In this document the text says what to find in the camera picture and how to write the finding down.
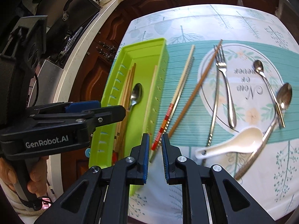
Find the tablecloth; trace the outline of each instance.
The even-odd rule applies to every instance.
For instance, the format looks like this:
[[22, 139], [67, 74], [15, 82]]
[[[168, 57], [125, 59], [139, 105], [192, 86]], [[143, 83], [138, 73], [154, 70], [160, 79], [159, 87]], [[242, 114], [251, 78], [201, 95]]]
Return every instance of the tablecloth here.
[[[253, 60], [263, 62], [265, 73], [275, 91], [284, 82], [292, 84], [293, 99], [285, 115], [286, 128], [273, 133], [264, 151], [240, 180], [240, 184], [275, 220], [295, 209], [299, 204], [299, 64], [296, 63], [299, 59], [299, 46], [287, 28], [277, 17], [246, 7], [185, 6], [133, 20], [117, 54], [125, 45], [160, 37], [167, 40], [167, 73], [171, 76], [166, 76], [165, 79], [156, 132], [192, 44], [195, 45], [195, 60], [172, 122], [199, 80], [213, 52], [213, 45], [223, 39], [238, 121], [235, 130], [227, 126], [226, 98], [225, 94], [220, 94], [212, 144], [229, 139], [249, 125], [265, 131], [274, 117], [267, 89], [262, 79], [252, 71]], [[209, 72], [203, 87], [171, 138], [171, 144], [177, 145], [182, 155], [193, 160], [196, 160], [195, 149], [204, 146], [207, 140], [213, 108], [214, 70], [212, 68]], [[247, 157], [247, 154], [228, 153], [208, 159], [207, 166], [220, 164], [233, 175]], [[182, 223], [181, 186], [167, 185], [161, 151], [149, 165], [147, 184], [130, 197], [128, 215], [149, 224]]]

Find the human hand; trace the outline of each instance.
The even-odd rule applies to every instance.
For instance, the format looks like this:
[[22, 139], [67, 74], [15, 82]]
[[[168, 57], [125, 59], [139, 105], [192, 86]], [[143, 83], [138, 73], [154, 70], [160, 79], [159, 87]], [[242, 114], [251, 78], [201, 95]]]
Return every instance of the human hand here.
[[[29, 174], [31, 180], [28, 182], [27, 188], [37, 197], [44, 196], [47, 193], [47, 159], [49, 159], [49, 156], [40, 157]], [[0, 158], [0, 178], [13, 191], [16, 191], [13, 187], [13, 184], [17, 183], [16, 172], [2, 157]]]

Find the kitchen counter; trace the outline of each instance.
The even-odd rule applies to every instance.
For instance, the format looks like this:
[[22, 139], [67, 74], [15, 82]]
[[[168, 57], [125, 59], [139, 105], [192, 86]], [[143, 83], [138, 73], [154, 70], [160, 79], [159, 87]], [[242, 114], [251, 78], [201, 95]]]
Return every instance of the kitchen counter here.
[[[90, 44], [104, 22], [122, 1], [124, 0], [111, 0], [104, 5], [98, 16], [81, 36], [66, 62], [54, 96], [54, 103], [68, 101], [75, 77]], [[63, 193], [60, 169], [60, 155], [50, 156], [50, 159], [48, 160], [48, 175], [50, 183], [58, 196]]]

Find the stainless steel spoon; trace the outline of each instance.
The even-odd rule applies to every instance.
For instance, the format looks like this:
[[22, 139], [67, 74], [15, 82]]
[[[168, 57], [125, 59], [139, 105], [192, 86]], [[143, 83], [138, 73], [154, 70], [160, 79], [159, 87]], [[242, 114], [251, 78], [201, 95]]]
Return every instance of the stainless steel spoon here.
[[142, 97], [142, 85], [140, 83], [137, 83], [131, 93], [130, 97], [130, 106], [128, 108], [128, 111], [132, 110], [132, 107], [136, 104], [138, 104]]
[[[282, 85], [282, 87], [279, 89], [277, 93], [277, 101], [279, 103], [280, 108], [283, 111], [286, 111], [291, 103], [291, 100], [292, 100], [292, 86], [289, 83], [285, 83], [284, 85]], [[258, 158], [260, 153], [265, 148], [277, 122], [278, 119], [275, 116], [275, 119], [272, 121], [271, 125], [269, 126], [269, 128], [267, 129], [266, 133], [263, 136], [261, 146], [249, 156], [245, 164], [237, 171], [237, 173], [234, 176], [235, 180], [239, 180], [240, 178], [242, 178], [244, 174], [248, 171], [248, 169], [250, 169], [250, 167], [253, 165], [255, 160]]]
[[277, 113], [277, 116], [278, 116], [278, 122], [279, 122], [279, 126], [284, 128], [286, 127], [285, 126], [285, 123], [284, 123], [284, 120], [283, 120], [283, 116], [282, 116], [282, 113], [281, 113], [281, 110], [280, 110], [280, 107], [279, 107], [279, 104], [277, 102], [277, 99], [275, 97], [275, 94], [271, 88], [271, 85], [268, 81], [268, 79], [266, 78], [265, 74], [264, 74], [264, 67], [263, 67], [263, 64], [260, 60], [256, 60], [254, 63], [253, 63], [253, 67], [255, 69], [255, 71], [262, 77], [262, 79], [264, 80], [264, 82], [266, 83], [266, 85], [268, 86], [268, 90], [270, 92], [270, 96], [272, 98], [272, 102], [274, 104], [274, 108], [275, 108], [275, 111]]

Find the green plastic tray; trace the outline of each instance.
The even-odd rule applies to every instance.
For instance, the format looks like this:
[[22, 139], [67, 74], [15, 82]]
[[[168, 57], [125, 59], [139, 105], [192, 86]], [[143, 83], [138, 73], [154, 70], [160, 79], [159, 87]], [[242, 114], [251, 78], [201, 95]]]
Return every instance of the green plastic tray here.
[[[136, 44], [124, 46], [113, 66], [109, 80], [106, 84], [101, 101], [102, 107], [118, 105], [121, 91], [128, 70], [136, 63], [133, 86], [141, 83], [143, 89], [142, 99], [135, 105], [128, 120], [124, 156], [130, 155], [132, 147], [140, 145], [144, 115], [148, 100], [151, 101], [151, 111], [147, 118], [146, 133], [150, 134], [153, 141], [155, 124], [160, 107], [160, 98], [163, 91], [168, 53], [164, 38], [147, 40]], [[150, 85], [157, 65], [155, 88], [152, 97], [149, 98]], [[92, 137], [89, 167], [97, 165], [101, 168], [111, 166], [113, 140], [116, 124], [98, 127]]]

